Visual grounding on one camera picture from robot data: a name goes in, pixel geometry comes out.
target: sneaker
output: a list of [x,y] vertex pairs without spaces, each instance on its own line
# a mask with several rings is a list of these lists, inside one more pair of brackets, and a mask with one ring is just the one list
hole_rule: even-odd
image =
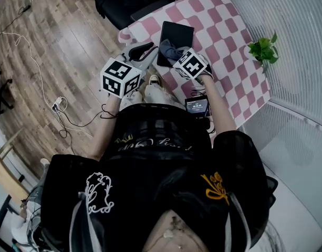
[[157,85],[160,85],[160,79],[159,79],[159,77],[158,76],[156,76],[156,75],[152,75],[151,77],[150,77],[150,79],[149,79],[149,85],[151,85],[151,84],[157,84]]
[[50,164],[48,159],[40,159],[40,163],[45,167],[45,165]]

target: potted plant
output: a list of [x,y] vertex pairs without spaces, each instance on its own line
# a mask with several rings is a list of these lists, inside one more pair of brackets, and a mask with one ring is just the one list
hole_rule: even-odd
[[244,49],[244,54],[248,59],[257,60],[260,65],[264,61],[269,61],[271,64],[278,60],[278,52],[273,43],[277,40],[276,32],[271,39],[260,38],[256,43],[250,43]]

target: pink and white tablecloth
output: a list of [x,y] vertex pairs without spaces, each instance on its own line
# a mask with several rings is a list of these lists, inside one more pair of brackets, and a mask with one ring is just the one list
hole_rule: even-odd
[[[244,55],[244,47],[252,40],[231,0],[176,1],[120,31],[119,41],[127,45],[152,41],[159,46],[164,21],[194,27],[193,49],[210,61],[215,85],[237,127],[270,99],[263,68]],[[173,68],[158,66],[157,59],[153,65],[181,103],[199,87]]]

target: white cable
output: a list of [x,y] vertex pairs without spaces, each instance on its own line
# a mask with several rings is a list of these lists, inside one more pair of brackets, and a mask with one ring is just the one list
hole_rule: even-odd
[[[18,46],[18,44],[19,44],[19,42],[20,42],[20,39],[21,38],[24,38],[27,42],[28,42],[28,44],[29,44],[29,48],[30,48],[30,56],[31,56],[31,59],[36,63],[36,65],[37,65],[37,67],[38,67],[38,70],[39,70],[39,75],[40,75],[40,80],[41,80],[41,88],[42,88],[42,91],[43,91],[43,98],[44,98],[44,101],[45,101],[45,103],[47,104],[47,106],[49,107],[49,109],[52,109],[51,108],[51,106],[49,105],[49,103],[48,103],[48,101],[46,100],[46,98],[45,98],[45,91],[44,91],[44,81],[43,81],[43,77],[42,77],[42,75],[41,75],[41,69],[40,69],[40,66],[39,66],[39,64],[38,64],[38,62],[34,59],[34,57],[33,57],[33,54],[32,54],[32,49],[31,49],[31,45],[30,45],[30,42],[28,41],[28,39],[26,39],[25,38],[25,36],[21,36],[21,35],[19,35],[19,34],[17,34],[17,33],[6,33],[6,32],[0,32],[0,34],[3,34],[3,35],[16,35],[16,36],[18,36],[18,39],[16,40],[16,42],[15,42],[15,46]],[[65,97],[62,97],[62,99],[65,99],[66,100],[66,107],[65,107],[65,109],[63,110],[63,111],[65,111],[66,109],[67,109],[67,106],[68,106],[68,101],[67,101],[67,99],[65,98]],[[65,128],[65,129],[68,129],[68,130],[71,130],[71,131],[80,131],[80,132],[83,132],[83,133],[85,133],[85,134],[87,134],[87,135],[89,135],[90,137],[92,137],[93,138],[93,136],[92,135],[90,135],[88,132],[85,132],[85,131],[83,131],[83,130],[79,130],[79,129],[71,129],[71,128],[68,128],[68,127],[66,127],[66,126],[64,126],[64,125],[62,125],[62,123],[59,121],[59,123],[60,123],[60,125],[61,126],[63,126],[63,128]]]

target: black clothing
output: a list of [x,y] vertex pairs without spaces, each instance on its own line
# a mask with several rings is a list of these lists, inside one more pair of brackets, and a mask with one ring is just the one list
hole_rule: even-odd
[[[52,216],[57,203],[64,210]],[[71,251],[97,251],[97,242],[101,251],[142,251],[170,209],[210,251],[225,250],[228,216],[232,251],[245,250],[248,228],[255,244],[267,224],[269,202],[265,171],[251,138],[224,132],[212,149],[208,133],[184,110],[130,106],[119,113],[100,163],[53,157],[41,221],[44,235],[60,251],[69,251],[70,228]]]

